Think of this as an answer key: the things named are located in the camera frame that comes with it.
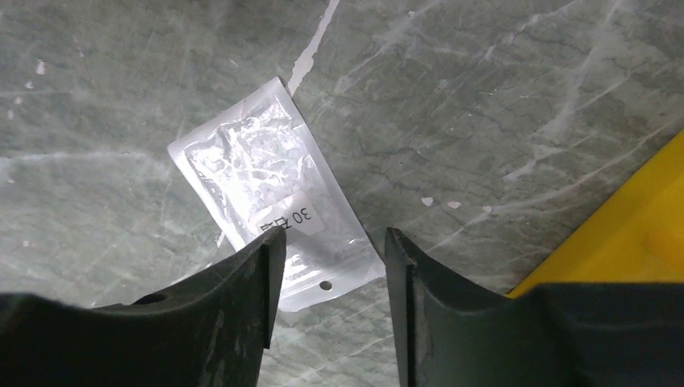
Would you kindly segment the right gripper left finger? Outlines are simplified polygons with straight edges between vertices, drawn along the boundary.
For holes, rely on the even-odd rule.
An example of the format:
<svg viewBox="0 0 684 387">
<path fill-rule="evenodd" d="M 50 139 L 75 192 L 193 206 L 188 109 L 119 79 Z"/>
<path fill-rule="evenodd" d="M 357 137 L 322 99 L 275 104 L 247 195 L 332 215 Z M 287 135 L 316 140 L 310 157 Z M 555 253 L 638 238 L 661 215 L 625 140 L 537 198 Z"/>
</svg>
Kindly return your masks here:
<svg viewBox="0 0 684 387">
<path fill-rule="evenodd" d="M 4 386 L 255 386 L 273 334 L 286 233 L 130 304 L 1 296 Z"/>
</svg>

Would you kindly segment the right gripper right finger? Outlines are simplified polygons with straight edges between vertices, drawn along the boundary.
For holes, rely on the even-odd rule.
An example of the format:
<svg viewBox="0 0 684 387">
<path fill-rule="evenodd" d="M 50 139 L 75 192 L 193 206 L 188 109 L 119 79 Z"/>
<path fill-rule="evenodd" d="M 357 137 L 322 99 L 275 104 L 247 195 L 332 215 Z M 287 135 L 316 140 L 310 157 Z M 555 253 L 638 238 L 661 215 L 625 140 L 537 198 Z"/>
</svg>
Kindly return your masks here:
<svg viewBox="0 0 684 387">
<path fill-rule="evenodd" d="M 403 386 L 680 386 L 683 287 L 481 287 L 388 228 L 384 263 Z"/>
</svg>

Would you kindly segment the white paper packet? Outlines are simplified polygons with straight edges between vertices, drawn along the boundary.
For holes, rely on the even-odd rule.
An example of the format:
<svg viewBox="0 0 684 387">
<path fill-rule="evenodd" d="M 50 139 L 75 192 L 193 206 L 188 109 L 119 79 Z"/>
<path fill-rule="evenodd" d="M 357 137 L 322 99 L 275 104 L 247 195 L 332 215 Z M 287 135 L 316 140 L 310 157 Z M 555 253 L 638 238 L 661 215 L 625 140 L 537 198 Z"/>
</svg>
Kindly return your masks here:
<svg viewBox="0 0 684 387">
<path fill-rule="evenodd" d="M 279 77 L 168 152 L 234 249 L 286 232 L 279 308 L 296 312 L 385 274 L 384 265 Z"/>
</svg>

